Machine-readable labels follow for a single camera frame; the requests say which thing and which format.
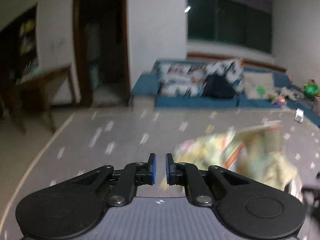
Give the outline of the dark wooden doorway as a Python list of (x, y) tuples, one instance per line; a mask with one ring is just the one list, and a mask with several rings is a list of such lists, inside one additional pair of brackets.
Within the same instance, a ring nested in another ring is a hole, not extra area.
[(126, 9), (127, 0), (73, 0), (74, 57), (83, 106), (128, 104)]

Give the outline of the grey star-patterned mat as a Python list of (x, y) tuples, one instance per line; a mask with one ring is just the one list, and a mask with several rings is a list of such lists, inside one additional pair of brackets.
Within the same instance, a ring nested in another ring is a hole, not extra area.
[(286, 156), (298, 169), (303, 184), (318, 186), (319, 128), (309, 120), (298, 123), (292, 110), (184, 111), (113, 109), (57, 115), (52, 134), (36, 120), (27, 132), (1, 124), (1, 239), (20, 239), (16, 204), (36, 190), (110, 164), (128, 163), (157, 155), (156, 185), (143, 186), (140, 196), (177, 197), (178, 187), (162, 189), (164, 157), (181, 143), (211, 135), (258, 126), (273, 120), (283, 123)]

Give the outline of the blue sofa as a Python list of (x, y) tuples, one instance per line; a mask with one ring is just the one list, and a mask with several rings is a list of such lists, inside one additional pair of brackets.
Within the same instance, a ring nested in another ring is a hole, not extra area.
[(246, 67), (239, 58), (157, 60), (152, 71), (140, 75), (131, 97), (150, 96), (157, 108), (301, 109), (319, 125), (319, 115), (299, 102), (298, 92), (286, 74)]

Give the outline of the dark window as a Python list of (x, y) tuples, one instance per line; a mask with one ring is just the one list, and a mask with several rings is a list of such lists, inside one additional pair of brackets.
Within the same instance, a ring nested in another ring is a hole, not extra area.
[(229, 0), (188, 0), (188, 38), (271, 53), (272, 15)]

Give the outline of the dark wall shelf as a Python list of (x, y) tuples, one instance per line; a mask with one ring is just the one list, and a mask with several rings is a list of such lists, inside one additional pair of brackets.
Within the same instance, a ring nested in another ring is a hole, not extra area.
[(34, 6), (1, 30), (1, 85), (16, 83), (37, 63)]

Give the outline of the small white box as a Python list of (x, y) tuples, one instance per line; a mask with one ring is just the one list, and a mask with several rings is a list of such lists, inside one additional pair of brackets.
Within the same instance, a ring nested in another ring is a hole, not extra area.
[(304, 121), (304, 111), (300, 108), (295, 111), (295, 121), (302, 123)]

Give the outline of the colourful patterned garment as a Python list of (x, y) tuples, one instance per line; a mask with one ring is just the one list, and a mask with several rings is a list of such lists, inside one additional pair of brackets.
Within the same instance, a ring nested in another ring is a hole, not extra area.
[(200, 170), (217, 165), (303, 200), (297, 168), (285, 156), (279, 120), (225, 133), (186, 140), (173, 152), (175, 161), (192, 163)]

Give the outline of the cream sofa cushion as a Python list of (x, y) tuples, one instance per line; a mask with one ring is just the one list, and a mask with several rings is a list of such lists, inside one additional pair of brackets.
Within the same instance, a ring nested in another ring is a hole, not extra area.
[(244, 91), (249, 100), (263, 100), (275, 95), (273, 74), (244, 72)]

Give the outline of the dark navy cushion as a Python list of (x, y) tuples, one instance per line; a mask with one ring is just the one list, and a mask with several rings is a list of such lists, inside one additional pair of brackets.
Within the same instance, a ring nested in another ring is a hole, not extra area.
[(212, 74), (206, 77), (202, 96), (214, 99), (232, 99), (235, 95), (234, 88), (224, 76)]

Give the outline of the green round toy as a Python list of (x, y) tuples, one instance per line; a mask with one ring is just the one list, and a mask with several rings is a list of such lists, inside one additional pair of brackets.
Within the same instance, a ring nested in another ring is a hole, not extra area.
[(308, 98), (314, 98), (319, 93), (319, 87), (315, 83), (306, 83), (304, 85), (304, 95)]

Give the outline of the dark wooden table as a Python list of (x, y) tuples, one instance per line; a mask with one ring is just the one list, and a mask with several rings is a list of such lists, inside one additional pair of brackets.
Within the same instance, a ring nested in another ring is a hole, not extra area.
[(9, 116), (22, 133), (26, 133), (26, 127), (22, 117), (21, 93), (25, 90), (35, 90), (38, 92), (43, 113), (48, 116), (49, 128), (54, 133), (56, 132), (56, 126), (52, 115), (51, 100), (55, 97), (55, 94), (60, 88), (58, 86), (53, 88), (49, 87), (54, 83), (57, 84), (58, 81), (64, 83), (66, 80), (68, 81), (68, 87), (71, 93), (71, 105), (74, 106), (76, 105), (76, 95), (73, 86), (71, 64), (64, 64), (58, 68), (40, 72), (13, 86), (9, 92), (12, 105)]

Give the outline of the patterned printed cushion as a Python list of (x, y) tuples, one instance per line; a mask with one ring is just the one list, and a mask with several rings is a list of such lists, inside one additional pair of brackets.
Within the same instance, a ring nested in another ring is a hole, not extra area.
[(165, 97), (201, 96), (208, 75), (224, 76), (236, 93), (243, 91), (244, 68), (240, 59), (214, 62), (158, 61), (155, 65), (160, 94)]

